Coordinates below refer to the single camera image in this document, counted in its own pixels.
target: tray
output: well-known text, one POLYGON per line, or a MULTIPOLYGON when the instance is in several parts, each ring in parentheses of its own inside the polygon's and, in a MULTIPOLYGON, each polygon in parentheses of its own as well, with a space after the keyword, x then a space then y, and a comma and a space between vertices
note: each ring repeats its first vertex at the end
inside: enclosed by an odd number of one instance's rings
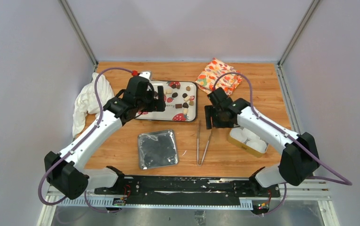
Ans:
POLYGON ((142 170, 179 163, 174 131, 142 133, 138 137, 139 166, 142 170))
POLYGON ((196 119, 197 114, 197 90, 198 87, 191 81, 151 81, 155 90, 158 86, 163 86, 164 91, 171 91, 164 96, 166 108, 164 112, 145 112, 136 119, 138 120, 156 120, 156 121, 185 121, 192 122, 196 119), (184 101, 183 94, 187 94, 190 100, 184 101), (188 112, 183 114, 185 107, 184 103, 188 105, 188 112), (176 105, 181 104, 181 108, 176 108, 176 105))

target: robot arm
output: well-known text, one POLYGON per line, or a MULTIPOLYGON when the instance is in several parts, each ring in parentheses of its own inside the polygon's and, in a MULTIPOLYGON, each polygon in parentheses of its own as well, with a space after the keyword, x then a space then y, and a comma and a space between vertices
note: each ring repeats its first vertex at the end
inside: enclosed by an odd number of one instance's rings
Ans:
POLYGON ((232 101, 222 88, 213 91, 208 98, 212 103, 205 107, 208 129, 211 129, 212 125, 217 128, 232 128, 234 124, 240 125, 268 142, 281 155, 280 164, 259 169, 250 177, 250 180, 257 183, 257 190, 285 182, 298 186, 319 167, 316 161, 289 138, 296 139, 319 157, 315 140, 309 133, 300 135, 278 125, 256 109, 252 109, 250 103, 244 99, 232 101))
POLYGON ((85 190, 113 187, 118 179, 124 177, 121 171, 111 166, 99 170, 84 169, 84 166, 105 140, 125 123, 134 119, 138 112, 163 112, 165 110, 164 89, 159 86, 158 98, 154 98, 155 91, 150 78, 150 72, 142 72, 132 77, 127 88, 122 89, 105 104, 99 124, 97 124, 98 120, 95 120, 76 140, 58 154, 50 152, 45 156, 44 164, 47 171, 62 156, 70 153, 48 174, 47 181, 51 185, 69 199, 75 199, 85 190))

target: floral fabric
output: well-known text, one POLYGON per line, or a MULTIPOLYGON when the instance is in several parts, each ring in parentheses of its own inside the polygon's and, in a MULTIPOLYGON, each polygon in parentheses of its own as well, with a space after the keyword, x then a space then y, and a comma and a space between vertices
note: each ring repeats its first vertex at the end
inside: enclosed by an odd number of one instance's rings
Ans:
MULTIPOLYGON (((198 76, 195 81, 198 87, 205 93, 210 94, 213 91, 215 81, 224 73, 238 72, 234 67, 229 66, 222 61, 213 58, 212 61, 205 67, 205 69, 198 76)), ((220 79, 216 84, 216 88, 222 87, 228 96, 233 94, 234 90, 241 83, 242 78, 239 75, 226 75, 220 79)))

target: wooden table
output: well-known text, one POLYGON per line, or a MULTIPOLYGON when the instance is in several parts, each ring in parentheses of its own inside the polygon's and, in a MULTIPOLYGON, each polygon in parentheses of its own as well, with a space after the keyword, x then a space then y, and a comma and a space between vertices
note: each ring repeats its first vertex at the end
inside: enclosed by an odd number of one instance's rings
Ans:
MULTIPOLYGON (((152 63, 152 62, 102 62, 97 72, 109 67, 124 67, 130 70, 152 71, 154 80, 195 81, 207 63, 152 63)), ((290 123, 280 91, 276 71, 272 64, 231 63, 241 73, 248 76, 254 90, 254 106, 278 124, 290 129, 290 123)), ((104 74, 115 94, 127 86, 130 74, 113 70, 104 74)), ((242 97, 249 100, 249 88, 242 81, 231 96, 233 100, 242 97)), ((210 105, 206 93, 198 89, 198 119, 202 120, 200 156, 205 149, 210 131, 205 127, 204 106, 210 105)), ((115 132, 95 152, 86 165, 88 169, 100 169, 114 166, 124 174, 165 175, 165 176, 218 176, 248 177, 263 166, 271 166, 280 161, 280 155, 271 146, 267 153, 256 158, 251 154, 227 142, 230 129, 215 129, 204 164, 196 165, 196 129, 194 122, 140 121, 132 120, 115 132), (179 152, 179 164, 157 169, 141 170, 137 150, 137 136, 140 133, 175 129, 179 152)), ((94 115, 87 116, 86 127, 95 120, 94 115)))

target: white towel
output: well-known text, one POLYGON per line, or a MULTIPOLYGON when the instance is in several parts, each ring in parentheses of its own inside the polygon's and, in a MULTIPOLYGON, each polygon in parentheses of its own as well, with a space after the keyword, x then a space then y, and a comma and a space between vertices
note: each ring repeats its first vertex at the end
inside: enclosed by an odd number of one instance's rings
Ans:
MULTIPOLYGON (((96 118, 99 116, 98 102, 94 92, 94 83, 97 75, 98 73, 93 73, 92 82, 83 87, 74 102, 73 136, 76 136, 84 129, 87 113, 96 114, 96 118)), ((108 100, 114 97, 114 91, 104 75, 101 75, 98 79, 97 92, 102 105, 105 105, 108 100)))

